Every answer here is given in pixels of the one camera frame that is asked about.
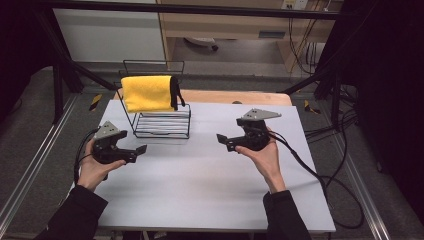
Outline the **yellow black floor tape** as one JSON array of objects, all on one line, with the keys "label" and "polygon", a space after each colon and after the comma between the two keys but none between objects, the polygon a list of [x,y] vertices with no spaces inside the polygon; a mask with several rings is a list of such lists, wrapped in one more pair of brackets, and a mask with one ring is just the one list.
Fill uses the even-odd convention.
[{"label": "yellow black floor tape", "polygon": [[95,109],[96,109],[98,103],[100,102],[101,98],[102,98],[102,94],[97,94],[96,96],[94,96],[94,98],[93,98],[93,100],[90,104],[89,111],[95,111]]},{"label": "yellow black floor tape", "polygon": [[319,109],[312,108],[307,100],[304,100],[304,110],[314,114],[321,114],[321,111]]}]

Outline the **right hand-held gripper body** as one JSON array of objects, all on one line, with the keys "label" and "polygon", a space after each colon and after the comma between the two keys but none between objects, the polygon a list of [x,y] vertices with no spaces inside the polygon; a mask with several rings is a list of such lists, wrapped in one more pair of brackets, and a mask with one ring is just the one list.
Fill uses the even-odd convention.
[{"label": "right hand-held gripper body", "polygon": [[244,131],[244,135],[234,138],[225,138],[225,145],[229,152],[234,151],[236,146],[242,146],[253,151],[262,150],[269,142],[268,128],[265,120],[281,117],[280,113],[252,108],[242,117],[236,119],[236,123]]}]

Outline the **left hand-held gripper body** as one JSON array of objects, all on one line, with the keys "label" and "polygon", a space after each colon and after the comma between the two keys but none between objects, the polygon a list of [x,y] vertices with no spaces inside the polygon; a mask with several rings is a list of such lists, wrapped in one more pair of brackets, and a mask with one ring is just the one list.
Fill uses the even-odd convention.
[{"label": "left hand-held gripper body", "polygon": [[109,164],[118,160],[135,163],[136,150],[120,149],[117,142],[124,139],[128,132],[119,130],[110,121],[105,121],[94,134],[93,157],[101,164]]}]

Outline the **white wall power outlet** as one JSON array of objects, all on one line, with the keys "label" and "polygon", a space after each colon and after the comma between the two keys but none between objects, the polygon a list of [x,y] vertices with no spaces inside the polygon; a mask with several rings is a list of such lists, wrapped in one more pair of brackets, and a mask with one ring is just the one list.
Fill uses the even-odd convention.
[{"label": "white wall power outlet", "polygon": [[283,0],[282,9],[304,10],[308,0]]}]

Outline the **aluminium floor rail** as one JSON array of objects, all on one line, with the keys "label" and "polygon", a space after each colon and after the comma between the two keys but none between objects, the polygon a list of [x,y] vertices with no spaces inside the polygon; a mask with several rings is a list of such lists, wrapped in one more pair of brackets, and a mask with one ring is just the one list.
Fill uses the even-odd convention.
[{"label": "aluminium floor rail", "polygon": [[18,184],[14,188],[11,196],[8,198],[5,206],[0,211],[0,239],[6,234],[9,225],[11,224],[29,189],[31,188],[36,176],[41,170],[58,136],[67,123],[68,118],[71,115],[75,107],[75,103],[78,99],[78,94],[72,94],[68,98],[63,108],[63,115],[49,129],[46,137],[44,138],[35,155],[32,157],[31,162],[20,178]]},{"label": "aluminium floor rail", "polygon": [[352,188],[363,208],[367,224],[375,240],[390,240],[390,234],[382,220],[379,211],[365,185],[358,169],[356,168],[353,158],[348,152],[348,140],[344,131],[334,135],[334,142],[337,145],[338,152],[344,161],[344,169],[352,185]]}]

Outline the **white cabinet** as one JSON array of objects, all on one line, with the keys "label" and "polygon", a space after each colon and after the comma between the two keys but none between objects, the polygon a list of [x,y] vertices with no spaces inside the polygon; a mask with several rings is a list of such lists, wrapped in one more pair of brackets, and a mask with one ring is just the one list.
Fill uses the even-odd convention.
[{"label": "white cabinet", "polygon": [[165,59],[156,14],[68,9],[54,13],[74,61]]}]

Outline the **person's right hand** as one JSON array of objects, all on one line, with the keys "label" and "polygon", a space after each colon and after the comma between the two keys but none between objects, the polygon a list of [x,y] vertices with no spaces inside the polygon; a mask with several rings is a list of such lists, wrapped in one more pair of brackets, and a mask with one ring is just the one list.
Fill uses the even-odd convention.
[{"label": "person's right hand", "polygon": [[271,194],[286,190],[280,169],[279,150],[274,138],[270,138],[267,145],[259,151],[253,151],[243,146],[236,146],[235,150],[252,160],[256,169],[263,176]]}]

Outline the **dark curtain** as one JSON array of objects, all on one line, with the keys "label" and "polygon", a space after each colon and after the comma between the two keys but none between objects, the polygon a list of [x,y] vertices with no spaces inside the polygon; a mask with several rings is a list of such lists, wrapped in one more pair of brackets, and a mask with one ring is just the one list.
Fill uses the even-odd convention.
[{"label": "dark curtain", "polygon": [[46,50],[31,0],[0,0],[0,119],[11,111],[31,76],[50,65]]},{"label": "dark curtain", "polygon": [[343,80],[357,87],[365,134],[424,221],[424,0],[378,0]]}]

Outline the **white chair base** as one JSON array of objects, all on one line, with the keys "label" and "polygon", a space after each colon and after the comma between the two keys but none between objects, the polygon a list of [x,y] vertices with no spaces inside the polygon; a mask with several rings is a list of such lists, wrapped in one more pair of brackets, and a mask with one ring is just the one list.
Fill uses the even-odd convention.
[{"label": "white chair base", "polygon": [[192,43],[192,44],[198,45],[198,46],[207,47],[207,48],[211,49],[212,51],[217,51],[219,49],[219,47],[217,46],[217,44],[216,44],[216,42],[213,38],[186,37],[185,40]]}]

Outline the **light wooden desk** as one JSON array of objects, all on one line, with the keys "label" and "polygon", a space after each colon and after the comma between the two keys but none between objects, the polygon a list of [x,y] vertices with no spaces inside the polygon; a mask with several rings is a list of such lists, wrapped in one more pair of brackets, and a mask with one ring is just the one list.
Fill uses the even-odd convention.
[{"label": "light wooden desk", "polygon": [[[156,0],[156,2],[289,10],[282,9],[283,0]],[[336,0],[308,0],[304,10],[321,12],[325,11],[326,5],[333,5],[336,9],[341,7]],[[167,13],[161,13],[159,20],[165,58],[168,60],[173,58],[175,41],[178,38],[265,39],[277,43],[289,73],[298,69],[306,45],[326,42],[335,24],[333,20]]]}]

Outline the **black metal frame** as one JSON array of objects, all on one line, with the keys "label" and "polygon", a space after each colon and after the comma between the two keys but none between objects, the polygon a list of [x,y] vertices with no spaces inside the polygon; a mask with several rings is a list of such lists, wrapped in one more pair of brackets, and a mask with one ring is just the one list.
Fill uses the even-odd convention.
[{"label": "black metal frame", "polygon": [[91,79],[100,86],[114,91],[116,87],[92,73],[82,65],[76,63],[65,52],[65,46],[59,41],[59,31],[55,31],[51,21],[44,16],[44,12],[52,9],[72,9],[91,11],[115,11],[115,12],[141,12],[141,13],[167,13],[186,15],[212,15],[212,16],[237,16],[237,17],[261,17],[261,18],[285,18],[285,19],[312,19],[312,20],[346,20],[354,16],[353,12],[336,11],[307,11],[307,10],[272,10],[263,8],[204,6],[204,5],[181,5],[181,4],[150,4],[106,1],[72,1],[72,0],[34,0],[35,16],[38,19],[45,35],[53,46],[54,56],[58,58],[59,66],[69,70],[65,77],[71,76],[72,80],[78,80],[78,73]]}]

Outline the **person's left hand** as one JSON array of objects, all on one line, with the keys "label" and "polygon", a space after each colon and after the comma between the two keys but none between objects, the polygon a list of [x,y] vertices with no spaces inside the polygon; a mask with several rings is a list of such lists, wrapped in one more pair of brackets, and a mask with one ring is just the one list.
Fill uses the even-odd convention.
[{"label": "person's left hand", "polygon": [[94,140],[91,139],[86,144],[86,156],[81,162],[80,176],[77,181],[79,186],[94,192],[97,186],[105,179],[105,177],[113,170],[116,170],[126,164],[125,160],[118,160],[109,164],[101,164],[97,162],[93,156]]}]

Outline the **black wire rack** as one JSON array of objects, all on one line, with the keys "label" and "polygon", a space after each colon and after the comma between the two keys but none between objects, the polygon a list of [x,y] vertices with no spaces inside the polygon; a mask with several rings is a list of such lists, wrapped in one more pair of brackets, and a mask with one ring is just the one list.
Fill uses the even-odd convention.
[{"label": "black wire rack", "polygon": [[[184,67],[183,61],[124,60],[119,75],[121,79],[128,76],[171,75],[178,79],[180,87]],[[115,86],[132,133],[137,138],[189,138],[191,108],[188,103],[179,105],[177,111],[129,113],[123,100],[121,80],[115,82]]]}]

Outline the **yellow towel with black trim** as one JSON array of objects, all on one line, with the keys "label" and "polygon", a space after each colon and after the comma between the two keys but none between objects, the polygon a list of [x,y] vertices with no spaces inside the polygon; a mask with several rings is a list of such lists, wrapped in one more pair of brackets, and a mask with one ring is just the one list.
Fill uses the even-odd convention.
[{"label": "yellow towel with black trim", "polygon": [[128,76],[121,84],[129,113],[177,111],[179,105],[186,105],[175,76]]}]

